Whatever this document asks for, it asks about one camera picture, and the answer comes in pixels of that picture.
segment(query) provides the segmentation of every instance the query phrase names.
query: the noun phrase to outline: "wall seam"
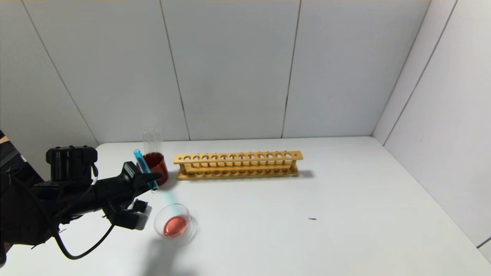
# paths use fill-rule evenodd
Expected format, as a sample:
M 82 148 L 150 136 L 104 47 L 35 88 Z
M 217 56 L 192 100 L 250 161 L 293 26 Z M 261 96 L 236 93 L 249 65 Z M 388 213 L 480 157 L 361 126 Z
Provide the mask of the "wall seam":
M 87 126 L 87 128 L 89 129 L 90 131 L 90 134 L 92 134 L 92 137 L 94 137 L 94 140 L 96 142 L 97 145 L 99 145 L 99 142 L 98 140 L 95 138 L 95 135 L 94 133 L 92 132 L 92 130 L 90 129 L 89 127 L 89 124 L 87 124 L 87 120 L 85 119 L 85 117 L 83 116 L 82 112 L 80 111 L 80 108 L 79 106 L 77 106 L 77 103 L 75 102 L 75 100 L 73 99 L 73 96 L 72 94 L 70 93 L 70 90 L 68 89 L 68 86 L 66 85 L 65 81 L 63 80 L 63 78 L 61 77 L 61 74 L 60 72 L 58 71 L 58 68 L 56 67 L 55 65 L 55 62 L 53 61 L 53 59 L 51 58 L 51 55 L 50 55 L 50 52 L 48 52 L 48 48 L 46 48 L 46 45 L 44 44 L 44 41 L 43 39 L 41 38 L 41 35 L 39 34 L 37 28 L 36 28 L 36 25 L 34 24 L 34 20 L 32 20 L 32 17 L 31 15 L 29 14 L 29 11 L 27 10 L 27 6 L 26 6 L 26 3 L 24 3 L 24 0 L 21 1 L 22 2 L 22 5 L 24 6 L 24 10 L 26 11 L 27 13 L 27 16 L 29 17 L 29 20 L 32 24 L 32 27 L 34 28 L 34 31 L 36 32 L 37 34 L 37 37 L 39 37 L 39 40 L 41 41 L 41 45 L 43 45 L 43 48 L 44 48 L 44 51 L 46 52 L 46 54 L 48 55 L 48 58 L 50 59 L 51 61 L 51 64 L 53 65 L 53 67 L 55 68 L 55 71 L 56 73 L 58 74 L 58 77 L 60 78 L 61 80 L 61 83 L 63 84 L 63 86 L 65 87 L 65 90 L 66 92 L 68 93 L 68 95 L 70 96 L 70 99 L 72 100 L 73 104 L 75 105 L 75 107 L 77 108 L 77 111 L 79 112 L 80 116 L 82 117 L 82 120 L 83 122 L 85 123 L 85 125 Z
M 419 78 L 418 78 L 418 81 L 416 82 L 416 85 L 414 86 L 411 94 L 409 95 L 409 98 L 408 100 L 406 101 L 406 103 L 404 104 L 404 107 L 402 108 L 401 110 L 401 113 L 399 113 L 399 116 L 397 117 L 397 120 L 396 122 L 394 123 L 394 125 L 392 126 L 392 129 L 390 130 L 389 132 L 389 135 L 387 136 L 387 138 L 385 139 L 385 142 L 383 143 L 383 146 L 385 146 L 385 144 L 387 143 L 387 141 L 389 141 L 389 138 L 390 136 L 392 135 L 392 132 L 394 131 L 395 127 L 397 126 L 397 123 L 399 122 L 399 119 L 401 118 L 402 114 L 404 113 L 404 110 L 406 109 L 406 107 L 408 106 L 408 103 L 409 101 L 411 100 L 411 97 L 412 95 L 414 94 L 414 92 L 416 91 L 416 88 L 418 87 L 419 85 L 419 82 L 421 81 L 421 78 L 423 77 L 425 71 L 426 71 L 426 68 L 428 68 L 428 64 L 430 64 L 430 61 L 433 57 L 433 54 L 435 53 L 435 50 L 436 48 L 438 47 L 438 44 L 440 43 L 440 39 L 441 37 L 443 36 L 443 33 L 445 33 L 445 30 L 447 29 L 447 25 L 448 25 L 448 22 L 450 21 L 450 18 L 452 17 L 452 14 L 454 13 L 454 10 L 455 10 L 455 6 L 457 5 L 457 3 L 459 2 L 459 0 L 456 0 L 455 3 L 454 3 L 454 6 L 452 7 L 452 10 L 450 11 L 450 14 L 448 15 L 448 18 L 447 18 L 447 21 L 445 22 L 445 25 L 443 26 L 443 30 L 441 31 L 440 33 L 440 37 L 438 37 L 438 40 L 436 41 L 436 44 L 435 46 L 433 47 L 433 51 L 431 52 L 431 55 L 430 55 L 430 58 L 428 59 L 428 61 L 426 62 L 425 64 L 425 67 L 423 68 L 423 71 L 421 72 L 421 75 L 419 75 Z
M 396 85 L 397 83 L 399 82 L 399 79 L 401 78 L 401 75 L 402 75 L 402 72 L 404 71 L 404 67 L 406 66 L 406 63 L 408 62 L 408 59 L 409 59 L 409 55 L 411 54 L 411 51 L 412 51 L 412 48 L 414 47 L 414 44 L 416 42 L 416 39 L 418 38 L 418 35 L 419 35 L 419 32 L 421 31 L 421 27 L 423 26 L 423 23 L 425 22 L 425 18 L 426 18 L 426 15 L 428 14 L 428 10 L 430 9 L 430 5 L 431 5 L 431 1 L 428 3 L 428 6 L 426 7 L 426 11 L 425 11 L 425 15 L 423 16 L 423 20 L 421 20 L 421 24 L 419 24 L 419 28 L 418 28 L 418 32 L 416 33 L 416 36 L 414 37 L 413 41 L 412 41 L 412 44 L 411 44 L 411 47 L 409 48 L 409 52 L 408 54 L 406 55 L 406 59 L 404 60 L 404 63 L 401 67 L 401 71 L 399 71 L 399 75 L 397 76 L 397 79 L 396 79 L 396 82 L 394 83 L 394 86 L 392 87 L 392 90 L 390 92 L 390 95 L 389 97 L 387 98 L 387 101 L 385 102 L 385 106 L 383 107 L 383 110 L 382 112 L 380 113 L 380 116 L 379 116 L 379 119 L 377 120 L 377 124 L 375 125 L 375 127 L 373 128 L 373 131 L 372 131 L 372 134 L 370 135 L 371 137 L 373 137 L 373 134 L 375 133 L 375 130 L 377 128 L 377 126 L 379 125 L 380 123 L 380 119 L 382 118 L 383 116 L 383 112 L 385 111 L 385 109 L 387 108 L 387 105 L 389 104 L 390 102 L 390 98 L 392 98 L 392 95 L 394 94 L 394 90 L 396 89 Z
M 286 108 L 288 106 L 288 95 L 290 94 L 290 83 L 292 80 L 292 70 L 293 70 L 293 57 L 295 56 L 295 46 L 297 45 L 297 34 L 299 32 L 301 7 L 302 7 L 302 0 L 299 1 L 299 13 L 297 15 L 297 27 L 295 28 L 295 38 L 293 41 L 292 62 L 290 63 L 290 76 L 288 77 L 288 88 L 286 89 L 285 113 L 283 114 L 283 126 L 281 127 L 281 138 L 283 138 L 283 132 L 285 131 Z
M 170 58 L 172 59 L 172 66 L 174 67 L 174 74 L 176 76 L 177 90 L 179 91 L 179 98 L 181 99 L 181 107 L 184 114 L 184 122 L 186 123 L 186 130 L 188 131 L 188 139 L 191 141 L 191 134 L 189 133 L 188 119 L 186 118 L 186 111 L 184 110 L 183 96 L 181 94 L 181 87 L 179 86 L 179 79 L 177 78 L 176 63 L 174 62 L 174 54 L 172 53 L 172 47 L 170 45 L 169 32 L 167 31 L 167 23 L 165 22 L 164 7 L 162 6 L 162 0 L 159 0 L 160 11 L 162 12 L 162 19 L 164 21 L 165 35 L 167 36 L 167 43 L 169 44 Z
M 487 238 L 485 241 L 483 241 L 482 243 L 480 243 L 477 248 L 479 249 L 480 247 L 482 247 L 483 245 L 485 245 L 487 242 L 491 241 L 491 237 Z

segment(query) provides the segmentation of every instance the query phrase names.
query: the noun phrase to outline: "black cable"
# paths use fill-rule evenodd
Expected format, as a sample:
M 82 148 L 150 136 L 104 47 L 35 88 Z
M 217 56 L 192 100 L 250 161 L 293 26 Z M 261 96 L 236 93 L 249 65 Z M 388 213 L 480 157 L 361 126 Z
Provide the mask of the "black cable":
M 50 216 L 48 216 L 48 213 L 46 213 L 46 209 L 44 209 L 43 205 L 41 204 L 41 202 L 39 201 L 39 199 L 36 197 L 36 195 L 34 195 L 32 193 L 32 191 L 27 188 L 26 186 L 23 185 L 22 181 L 19 181 L 18 179 L 16 179 L 15 177 L 12 177 L 16 182 L 18 182 L 19 186 L 22 187 L 22 189 L 24 189 L 24 191 L 26 193 L 29 194 L 29 196 L 31 197 L 31 199 L 34 201 L 34 203 L 37 205 L 37 207 L 39 208 L 39 210 L 41 211 L 41 214 L 43 215 L 44 219 L 46 220 L 46 222 L 48 223 L 48 225 L 50 226 L 50 229 L 51 229 L 51 232 L 53 234 L 53 237 L 55 238 L 56 240 L 56 243 L 58 244 L 58 247 L 60 248 L 61 252 L 63 252 L 63 254 L 71 259 L 71 260 L 78 260 L 84 256 L 86 256 L 87 254 L 91 253 L 97 246 L 99 246 L 105 239 L 106 237 L 109 235 L 109 233 L 111 233 L 112 229 L 114 228 L 114 224 L 111 224 L 111 226 L 109 227 L 109 229 L 107 230 L 107 232 L 104 234 L 104 236 L 102 236 L 102 238 L 96 243 L 94 244 L 93 247 L 91 247 L 89 250 L 85 251 L 84 253 L 78 255 L 78 256 L 73 256 L 72 254 L 70 254 L 68 252 L 68 250 L 66 249 L 65 245 L 63 244 L 63 241 L 61 240 L 60 238 L 60 235 L 58 233 L 58 230 L 56 229 L 56 226 L 55 224 L 53 223 L 53 221 L 50 219 Z
M 99 176 L 99 170 L 97 169 L 94 163 L 92 163 L 92 171 L 94 172 L 95 177 Z
M 90 192 L 90 190 L 92 190 L 92 186 L 93 185 L 90 185 L 89 188 L 87 188 L 87 190 L 85 190 L 85 192 L 83 192 L 79 197 L 77 197 L 77 199 L 75 199 L 70 204 L 68 204 L 67 206 L 65 206 L 65 208 L 63 208 L 61 211 L 59 211 L 58 213 L 56 213 L 55 216 L 54 216 L 54 219 L 55 220 L 59 219 L 68 210 L 70 210 L 71 208 L 73 208 L 73 206 L 77 205 L 80 202 L 80 200 L 82 198 L 84 198 Z
M 10 173 L 8 173 L 7 175 L 8 175 L 8 185 L 7 185 L 7 188 L 5 188 L 5 190 L 0 192 L 0 194 L 1 194 L 0 202 L 5 197 L 5 195 L 7 194 L 7 190 L 8 190 L 8 188 L 10 188 L 10 183 L 12 183 L 12 178 L 10 177 Z
M 94 172 L 94 177 L 98 177 L 99 176 L 99 170 L 97 169 L 97 167 L 95 166 L 94 163 L 92 163 L 92 171 Z M 65 206 L 65 208 L 63 208 L 61 211 L 59 211 L 58 213 L 56 213 L 55 216 L 54 216 L 55 220 L 56 219 L 59 219 L 61 216 L 63 216 L 63 214 L 65 214 L 68 210 L 70 210 L 71 208 L 73 208 L 73 206 L 77 205 L 80 202 L 80 200 L 82 198 L 84 198 L 90 192 L 90 190 L 92 188 L 93 188 L 93 185 L 90 185 L 89 188 L 87 188 L 87 190 L 85 192 L 83 192 L 77 199 L 75 199 L 70 204 L 68 204 L 67 206 Z

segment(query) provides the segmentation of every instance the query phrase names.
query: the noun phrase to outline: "pink liquid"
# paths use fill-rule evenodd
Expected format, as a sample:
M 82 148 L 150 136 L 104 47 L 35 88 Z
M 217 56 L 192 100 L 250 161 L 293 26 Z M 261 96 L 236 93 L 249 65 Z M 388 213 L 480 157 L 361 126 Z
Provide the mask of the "pink liquid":
M 188 222 L 181 216 L 175 216 L 167 221 L 164 226 L 164 235 L 173 237 L 184 233 Z

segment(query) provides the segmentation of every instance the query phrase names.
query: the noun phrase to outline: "test tube rack hole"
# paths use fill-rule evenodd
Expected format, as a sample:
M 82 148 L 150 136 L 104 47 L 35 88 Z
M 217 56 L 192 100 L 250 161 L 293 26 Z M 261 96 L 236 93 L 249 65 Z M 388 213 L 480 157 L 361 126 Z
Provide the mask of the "test tube rack hole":
M 298 176 L 300 151 L 178 154 L 178 180 Z

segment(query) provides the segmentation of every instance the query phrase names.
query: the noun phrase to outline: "red liquid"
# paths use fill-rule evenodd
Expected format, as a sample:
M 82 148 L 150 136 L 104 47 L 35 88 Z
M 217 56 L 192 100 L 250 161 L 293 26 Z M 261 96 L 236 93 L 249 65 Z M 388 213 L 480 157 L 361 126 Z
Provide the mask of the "red liquid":
M 187 223 L 186 219 L 181 216 L 169 219 L 164 226 L 164 235 L 166 237 L 173 237 L 184 233 Z
M 162 177 L 157 179 L 157 185 L 163 185 L 169 178 L 167 167 L 165 166 L 164 156 L 158 152 L 147 153 L 143 156 L 147 162 L 151 172 L 161 173 Z

